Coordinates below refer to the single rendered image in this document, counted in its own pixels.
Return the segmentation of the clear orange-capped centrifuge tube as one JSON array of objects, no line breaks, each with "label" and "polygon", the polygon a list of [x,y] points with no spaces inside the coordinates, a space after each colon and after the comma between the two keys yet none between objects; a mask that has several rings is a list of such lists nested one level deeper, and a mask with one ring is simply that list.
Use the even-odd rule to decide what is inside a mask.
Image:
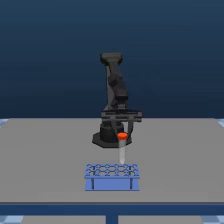
[{"label": "clear orange-capped centrifuge tube", "polygon": [[128,134],[126,132],[120,132],[118,134],[119,162],[121,164],[124,164],[125,163],[125,149],[126,149],[127,139],[128,139]]}]

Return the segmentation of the blue tube rack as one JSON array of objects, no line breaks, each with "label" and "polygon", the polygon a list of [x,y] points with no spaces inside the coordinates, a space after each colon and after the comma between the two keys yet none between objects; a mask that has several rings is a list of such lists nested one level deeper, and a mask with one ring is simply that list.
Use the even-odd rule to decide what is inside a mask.
[{"label": "blue tube rack", "polygon": [[138,191],[137,164],[87,164],[86,191]]}]

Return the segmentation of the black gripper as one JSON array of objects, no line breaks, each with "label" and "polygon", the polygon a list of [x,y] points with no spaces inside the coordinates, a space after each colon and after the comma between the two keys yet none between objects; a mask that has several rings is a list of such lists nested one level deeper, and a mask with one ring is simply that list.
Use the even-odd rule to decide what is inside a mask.
[{"label": "black gripper", "polygon": [[116,137],[118,138],[117,122],[128,122],[128,141],[131,141],[131,134],[133,132],[134,122],[141,122],[143,114],[139,110],[133,109],[108,109],[101,112],[103,121],[112,121],[112,127]]}]

